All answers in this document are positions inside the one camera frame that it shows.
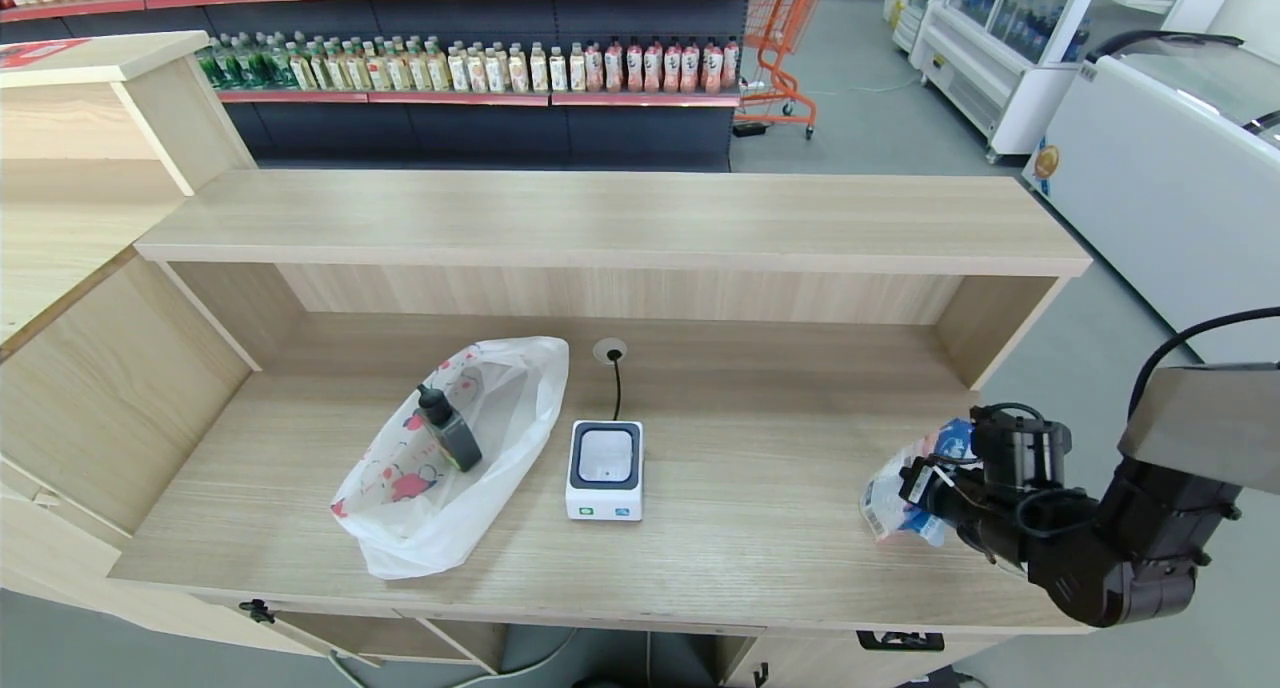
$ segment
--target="white plastic bag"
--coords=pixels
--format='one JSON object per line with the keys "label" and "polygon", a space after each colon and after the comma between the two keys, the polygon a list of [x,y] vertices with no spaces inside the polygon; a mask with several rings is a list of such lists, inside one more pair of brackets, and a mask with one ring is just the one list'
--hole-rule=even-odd
{"label": "white plastic bag", "polygon": [[444,361],[424,384],[442,389],[475,434],[484,459],[467,473],[440,451],[411,393],[330,506],[369,573],[416,578],[467,560],[547,445],[567,379],[568,343],[558,338],[474,343]]}

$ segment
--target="bottle cap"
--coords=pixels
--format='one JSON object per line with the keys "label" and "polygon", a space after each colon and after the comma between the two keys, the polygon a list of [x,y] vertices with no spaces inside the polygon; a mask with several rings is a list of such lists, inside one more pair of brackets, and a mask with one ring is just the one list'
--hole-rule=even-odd
{"label": "bottle cap", "polygon": [[453,405],[439,387],[419,386],[417,407],[430,425],[444,425],[453,418]]}

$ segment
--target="chest freezer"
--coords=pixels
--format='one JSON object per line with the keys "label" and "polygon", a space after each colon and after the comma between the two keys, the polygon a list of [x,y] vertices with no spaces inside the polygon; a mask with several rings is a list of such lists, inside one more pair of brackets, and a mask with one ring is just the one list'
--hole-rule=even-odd
{"label": "chest freezer", "polygon": [[[1178,331],[1280,306],[1280,65],[1238,38],[1107,41],[1023,176]],[[1204,361],[1280,361],[1280,320],[1190,347]]]}

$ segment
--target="plastic bag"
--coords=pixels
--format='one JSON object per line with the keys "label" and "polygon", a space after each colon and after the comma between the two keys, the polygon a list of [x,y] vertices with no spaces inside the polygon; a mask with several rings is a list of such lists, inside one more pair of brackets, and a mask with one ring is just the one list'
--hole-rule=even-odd
{"label": "plastic bag", "polygon": [[938,428],[937,434],[928,434],[891,457],[884,468],[867,483],[867,489],[863,491],[863,515],[870,524],[877,542],[888,538],[892,533],[909,529],[909,532],[919,533],[931,546],[942,545],[942,538],[946,537],[945,523],[937,515],[932,515],[899,496],[902,478],[897,471],[902,465],[910,465],[915,457],[936,454],[955,457],[955,459],[972,459],[974,457],[972,444],[973,423],[964,418],[955,418]]}
{"label": "plastic bag", "polygon": [[444,457],[411,393],[343,480],[330,510],[369,573],[416,578],[467,560],[547,445],[564,398],[568,343],[474,343],[424,381],[462,414],[484,454],[467,473]]}

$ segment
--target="pink bottle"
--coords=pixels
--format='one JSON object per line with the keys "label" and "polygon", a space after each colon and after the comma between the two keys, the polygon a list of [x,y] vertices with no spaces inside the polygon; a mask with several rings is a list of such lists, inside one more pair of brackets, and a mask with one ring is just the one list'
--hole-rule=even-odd
{"label": "pink bottle", "polygon": [[644,91],[643,65],[644,49],[640,47],[640,41],[631,36],[631,45],[627,46],[627,91],[636,93]]}
{"label": "pink bottle", "polygon": [[622,92],[622,43],[617,36],[613,36],[609,47],[604,49],[604,90],[612,95]]}
{"label": "pink bottle", "polygon": [[644,51],[644,91],[654,95],[662,90],[662,43],[658,36],[653,37],[653,45]]}
{"label": "pink bottle", "polygon": [[698,90],[698,69],[701,58],[703,52],[698,50],[698,43],[690,38],[680,63],[680,92],[682,95],[690,95]]}
{"label": "pink bottle", "polygon": [[703,68],[703,90],[709,95],[717,95],[721,88],[721,72],[724,69],[724,55],[714,42],[707,46]]}
{"label": "pink bottle", "polygon": [[662,90],[668,92],[668,95],[680,92],[681,52],[680,38],[672,36],[662,64]]}
{"label": "pink bottle", "polygon": [[595,43],[586,46],[586,90],[604,90],[604,63],[600,47]]}
{"label": "pink bottle", "polygon": [[737,88],[737,36],[730,36],[724,43],[724,68],[721,70],[721,86]]}

